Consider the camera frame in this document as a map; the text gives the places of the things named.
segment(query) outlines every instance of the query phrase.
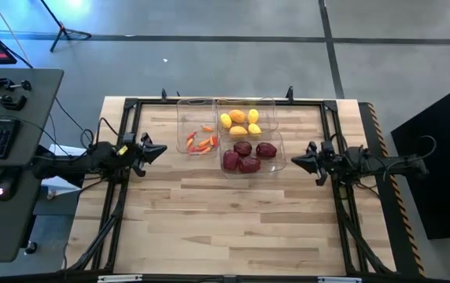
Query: plastic bin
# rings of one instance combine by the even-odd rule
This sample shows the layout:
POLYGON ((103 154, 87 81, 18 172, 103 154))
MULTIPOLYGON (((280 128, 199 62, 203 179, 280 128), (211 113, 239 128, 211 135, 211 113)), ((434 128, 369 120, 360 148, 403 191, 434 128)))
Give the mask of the plastic bin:
POLYGON ((260 127, 263 133, 267 133, 278 128, 278 120, 275 115, 275 100, 272 98, 261 98, 256 100, 227 100, 219 99, 216 102, 216 120, 218 121, 218 131, 221 134, 228 134, 229 129, 222 127, 219 121, 221 114, 228 114, 231 110, 241 110, 246 114, 244 123, 232 122, 232 127, 242 126, 248 130, 248 113, 251 109, 256 109, 259 113, 256 125, 260 127))
POLYGON ((271 131, 262 134, 245 134, 240 136, 232 136, 229 134, 221 134, 219 138, 219 161, 220 166, 228 178, 252 178, 254 176, 261 176, 264 174, 272 174, 276 171, 282 170, 286 166, 286 154, 284 145, 282 143, 282 136, 278 131, 271 131), (223 154, 227 150, 234 150, 236 142, 249 142, 253 147, 250 156, 256 157, 256 146, 261 142, 268 142, 277 149, 276 157, 271 159, 260 159, 260 170, 255 173, 241 173, 238 168, 233 171, 228 171, 223 168, 223 154))
POLYGON ((211 135, 218 136, 216 128, 216 101, 212 98, 182 99, 176 104, 178 112, 178 141, 176 148, 180 153, 188 153, 186 137, 197 132, 193 145, 209 139, 211 135), (213 132, 205 132, 203 126, 211 127, 213 132))

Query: black panel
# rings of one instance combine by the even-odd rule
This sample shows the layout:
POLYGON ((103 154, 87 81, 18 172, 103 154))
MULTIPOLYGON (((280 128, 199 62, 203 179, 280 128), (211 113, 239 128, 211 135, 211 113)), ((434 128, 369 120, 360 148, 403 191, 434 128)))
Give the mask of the black panel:
POLYGON ((450 94, 392 132, 400 155, 430 151, 432 142, 419 139, 429 134, 437 139, 437 151, 425 159, 430 175, 408 178, 415 204, 429 239, 450 237, 450 94))

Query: hazard stripe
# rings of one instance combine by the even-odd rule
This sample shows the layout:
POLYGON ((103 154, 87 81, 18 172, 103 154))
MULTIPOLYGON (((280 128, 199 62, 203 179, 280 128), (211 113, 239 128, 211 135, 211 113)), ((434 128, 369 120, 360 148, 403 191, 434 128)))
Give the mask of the hazard stripe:
MULTIPOLYGON (((379 125, 379 121, 377 118, 377 114, 375 113, 374 106, 371 103, 368 103, 368 108, 370 109, 372 120, 375 125, 375 130, 377 131, 379 144, 381 145, 381 149, 382 149, 382 155, 385 157, 388 157, 389 156, 388 149, 386 148, 385 140, 382 137, 381 126, 379 125)), ((398 187, 398 182, 393 176, 390 176, 389 179, 391 181, 391 184, 393 185, 395 195, 397 196, 398 208, 400 209, 400 213, 402 214, 402 219, 404 221, 405 231, 407 231, 408 240, 411 242, 412 253, 414 253, 414 259, 415 259, 415 262, 417 263, 419 274, 421 274, 423 277, 425 277, 426 272, 424 271, 424 267, 422 267, 421 256, 419 255, 419 250, 417 248, 417 244, 415 243, 415 238, 414 238, 414 234, 412 233, 411 224, 408 221, 407 210, 405 209, 404 201, 401 198, 401 192, 400 192, 400 188, 398 187)))

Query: wooden tabletop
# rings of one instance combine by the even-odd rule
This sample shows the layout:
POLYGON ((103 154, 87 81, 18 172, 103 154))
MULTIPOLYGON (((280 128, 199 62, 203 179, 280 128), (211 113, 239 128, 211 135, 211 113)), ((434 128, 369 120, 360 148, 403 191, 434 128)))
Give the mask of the wooden tabletop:
MULTIPOLYGON (((124 99, 106 97, 101 111, 116 129, 124 99)), ((337 102, 349 146, 367 147, 357 101, 337 102)), ((303 154, 309 141, 323 140, 316 107, 278 107, 277 116, 287 160, 303 154)), ((217 155, 188 160, 176 151, 176 121, 175 105, 142 106, 139 133, 148 132, 153 143, 168 150, 146 166, 146 177, 131 174, 116 273, 345 274, 330 182, 316 186, 315 175, 291 162, 275 177, 227 179, 217 155)), ((101 140, 115 143, 116 136, 102 127, 101 140)), ((374 179, 363 183, 373 185, 374 179)), ((69 264, 98 232, 106 186, 97 185, 80 197, 66 252, 69 264)), ((363 237, 395 270, 380 200, 358 188, 355 197, 363 237)), ((354 241, 350 245, 358 269, 354 241)), ((108 250, 104 248, 101 264, 108 250)))

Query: gray floor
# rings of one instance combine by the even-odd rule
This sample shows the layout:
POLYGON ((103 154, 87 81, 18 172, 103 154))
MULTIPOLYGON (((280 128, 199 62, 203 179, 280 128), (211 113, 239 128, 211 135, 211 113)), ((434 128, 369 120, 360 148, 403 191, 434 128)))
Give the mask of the gray floor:
MULTIPOLYGON (((68 27, 100 35, 324 37, 318 0, 47 2, 68 27)), ((333 37, 450 39, 450 0, 326 0, 326 7, 333 37)), ((39 0, 0 0, 0 10, 14 31, 57 30, 39 0)), ((14 40, 4 42, 21 53, 14 40)), ((296 97, 336 95, 325 43, 63 41, 54 53, 51 41, 21 44, 35 67, 65 70, 58 97, 90 128, 105 95, 160 95, 162 87, 169 94, 282 97, 293 85, 296 97)), ((450 45, 335 44, 335 56, 345 97, 373 102, 387 134, 450 92, 450 45)), ((52 113, 58 141, 78 145, 79 131, 58 108, 52 113)), ((427 275, 450 279, 450 239, 426 239, 408 187, 401 189, 427 275)), ((42 250, 0 264, 0 275, 59 269, 71 221, 47 230, 55 223, 39 221, 32 237, 42 250)))

